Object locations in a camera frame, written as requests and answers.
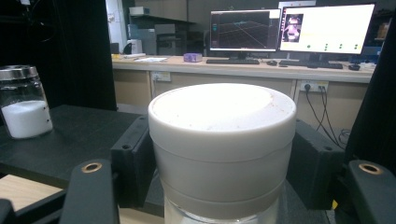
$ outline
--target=white powder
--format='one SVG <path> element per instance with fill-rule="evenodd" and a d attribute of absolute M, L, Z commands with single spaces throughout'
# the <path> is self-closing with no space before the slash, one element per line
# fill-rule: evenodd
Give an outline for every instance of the white powder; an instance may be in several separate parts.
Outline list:
<path fill-rule="evenodd" d="M 52 129 L 50 109 L 45 101 L 25 101 L 2 108 L 13 138 L 27 138 Z"/>

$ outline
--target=computer monitor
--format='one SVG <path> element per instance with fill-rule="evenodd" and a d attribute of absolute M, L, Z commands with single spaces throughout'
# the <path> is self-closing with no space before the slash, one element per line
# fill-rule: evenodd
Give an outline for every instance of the computer monitor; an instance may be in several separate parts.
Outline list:
<path fill-rule="evenodd" d="M 374 7 L 283 7 L 278 49 L 361 54 Z"/>
<path fill-rule="evenodd" d="M 280 9 L 212 11 L 210 50 L 276 51 L 279 22 Z"/>

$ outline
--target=white cylindrical container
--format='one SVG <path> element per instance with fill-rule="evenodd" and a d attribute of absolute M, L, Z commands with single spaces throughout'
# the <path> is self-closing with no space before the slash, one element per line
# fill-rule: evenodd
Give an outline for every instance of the white cylindrical container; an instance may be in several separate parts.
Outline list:
<path fill-rule="evenodd" d="M 287 95 L 247 84 L 189 86 L 153 99 L 148 122 L 165 206 L 186 215 L 179 223 L 272 217 L 266 211 L 285 181 L 295 116 Z"/>
<path fill-rule="evenodd" d="M 0 67 L 0 106 L 12 138 L 30 138 L 52 130 L 50 109 L 34 66 Z"/>

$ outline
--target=black cable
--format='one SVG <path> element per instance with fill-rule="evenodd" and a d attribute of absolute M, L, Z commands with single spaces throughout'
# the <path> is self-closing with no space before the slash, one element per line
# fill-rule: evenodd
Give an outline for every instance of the black cable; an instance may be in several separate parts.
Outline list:
<path fill-rule="evenodd" d="M 308 84 L 306 84 L 304 87 L 305 87 L 305 96 L 306 96 L 306 100 L 308 101 L 309 105 L 311 106 L 312 112 L 314 112 L 314 116 L 315 116 L 315 118 L 317 119 L 317 121 L 319 122 L 319 125 L 322 127 L 323 131 L 324 131 L 324 132 L 326 133 L 326 135 L 330 138 L 330 140 L 332 140 L 332 142 L 334 142 L 337 146 L 339 146 L 339 145 L 337 144 L 337 142 L 336 142 L 334 139 L 332 139 L 332 136 L 329 134 L 329 132 L 326 130 L 326 128 L 323 126 L 323 124 L 320 123 L 320 120 L 319 120 L 319 118 L 318 118 L 318 116 L 317 116 L 317 113 L 315 112 L 315 109 L 314 109 L 314 107 L 312 106 L 311 101 L 309 100 L 308 93 L 309 93 L 309 90 L 311 89 L 311 86 L 308 85 Z"/>
<path fill-rule="evenodd" d="M 323 127 L 323 120 L 324 120 L 324 116 L 326 115 L 326 108 L 327 108 L 327 97 L 326 97 L 326 102 L 323 103 L 323 104 L 324 104 L 323 114 L 322 114 L 322 118 L 320 120 L 320 123 L 319 123 L 319 125 L 317 127 L 317 131 L 319 130 L 320 126 Z"/>
<path fill-rule="evenodd" d="M 28 10 L 28 13 L 27 13 L 27 18 L 28 18 L 27 34 L 31 37 L 32 34 L 34 33 L 33 31 L 35 29 L 38 29 L 35 27 L 39 27 L 40 29 L 41 28 L 51 29 L 51 30 L 49 30 L 50 34 L 48 36 L 45 36 L 45 38 L 42 38 L 42 39 L 37 39 L 37 42 L 45 43 L 45 42 L 50 41 L 51 39 L 53 39 L 53 37 L 56 36 L 56 28 L 51 23 L 47 23 L 44 21 L 38 21 L 35 19 L 35 11 L 39 4 L 41 4 L 41 0 L 37 0 L 35 2 L 35 4 L 32 6 L 32 9 L 30 11 L 29 11 L 29 7 L 27 8 L 27 10 Z"/>
<path fill-rule="evenodd" d="M 322 102 L 323 102 L 323 106 L 324 106 L 324 113 L 326 114 L 327 122 L 329 123 L 330 130 L 332 131 L 332 136 L 334 137 L 334 143 L 337 146 L 339 146 L 340 148 L 344 149 L 343 147 L 340 146 L 340 144 L 337 141 L 337 137 L 335 136 L 334 130 L 332 129 L 332 124 L 330 123 L 329 113 L 327 113 L 327 92 L 326 92 L 326 88 L 325 87 L 319 87 L 319 89 L 320 89 Z"/>

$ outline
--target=wooden desk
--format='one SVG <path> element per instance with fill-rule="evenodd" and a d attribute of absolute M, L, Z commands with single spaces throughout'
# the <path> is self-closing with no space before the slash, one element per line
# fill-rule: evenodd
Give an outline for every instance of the wooden desk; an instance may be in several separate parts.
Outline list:
<path fill-rule="evenodd" d="M 207 59 L 200 63 L 185 63 L 180 56 L 169 57 L 161 63 L 113 59 L 117 103 L 147 108 L 153 97 L 175 88 L 219 82 L 246 83 L 287 94 L 297 104 L 297 118 L 316 127 L 318 122 L 300 88 L 302 80 L 321 80 L 329 81 L 327 111 L 332 126 L 351 129 L 374 71 L 364 68 L 351 71 L 347 69 L 349 63 L 343 63 L 344 69 L 312 69 L 270 66 L 265 63 L 268 60 L 262 60 L 259 65 L 207 64 Z M 152 72 L 167 72 L 171 81 L 152 81 Z M 310 92 L 309 98 L 321 116 L 324 107 L 320 93 Z"/>
<path fill-rule="evenodd" d="M 0 179 L 0 198 L 9 199 L 15 211 L 44 199 L 61 189 L 41 184 L 32 180 L 7 175 Z M 162 217 L 156 217 L 148 213 L 134 209 L 120 209 L 121 224 L 163 224 Z"/>

